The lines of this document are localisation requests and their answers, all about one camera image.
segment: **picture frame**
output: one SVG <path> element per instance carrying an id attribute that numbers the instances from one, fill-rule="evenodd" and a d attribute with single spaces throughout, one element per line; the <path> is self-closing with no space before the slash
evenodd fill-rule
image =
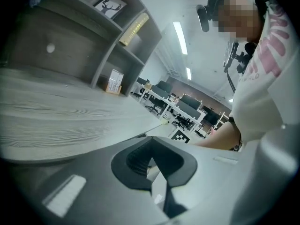
<path id="1" fill-rule="evenodd" d="M 94 7 L 105 16 L 114 19 L 126 5 L 127 3 L 122 0 L 100 0 L 95 3 Z"/>

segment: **ceiling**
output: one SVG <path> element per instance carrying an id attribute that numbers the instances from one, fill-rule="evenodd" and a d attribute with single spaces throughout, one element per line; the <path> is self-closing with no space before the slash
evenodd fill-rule
<path id="1" fill-rule="evenodd" d="M 210 31 L 201 31 L 195 7 L 207 4 L 207 0 L 141 0 L 153 16 L 163 39 L 155 53 L 161 59 L 168 73 L 218 100 L 231 108 L 229 99 L 233 91 L 227 76 L 223 72 L 224 53 L 228 37 L 218 33 L 210 26 Z M 181 52 L 180 44 L 173 26 L 173 21 L 180 21 L 187 44 L 188 55 Z M 238 54 L 243 51 L 240 44 Z M 236 85 L 239 74 L 236 72 L 238 62 L 234 61 L 229 70 Z M 187 79 L 186 67 L 191 69 L 192 80 Z"/>

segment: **dark hair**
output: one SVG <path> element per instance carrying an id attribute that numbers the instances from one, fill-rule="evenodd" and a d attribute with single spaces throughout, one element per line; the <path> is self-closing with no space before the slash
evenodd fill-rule
<path id="1" fill-rule="evenodd" d="M 209 20 L 212 19 L 213 21 L 216 20 L 216 17 L 218 16 L 219 11 L 219 5 L 222 4 L 224 0 L 208 0 L 207 5 L 209 8 L 209 11 L 207 11 Z"/>

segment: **cable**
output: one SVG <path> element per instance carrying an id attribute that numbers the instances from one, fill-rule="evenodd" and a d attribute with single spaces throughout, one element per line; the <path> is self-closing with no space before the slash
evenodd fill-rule
<path id="1" fill-rule="evenodd" d="M 232 82 L 232 80 L 231 80 L 231 78 L 230 78 L 230 76 L 228 74 L 228 71 L 226 72 L 226 74 L 227 74 L 228 82 L 229 82 L 229 84 L 231 86 L 231 89 L 233 90 L 233 93 L 235 93 L 235 86 L 234 86 L 234 84 L 233 84 L 233 82 Z"/>

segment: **wooden desk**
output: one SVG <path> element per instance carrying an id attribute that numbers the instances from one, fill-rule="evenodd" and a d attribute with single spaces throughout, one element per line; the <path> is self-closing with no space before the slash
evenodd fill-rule
<path id="1" fill-rule="evenodd" d="M 0 69 L 1 157 L 18 163 L 73 158 L 162 123 L 132 97 L 44 69 Z"/>

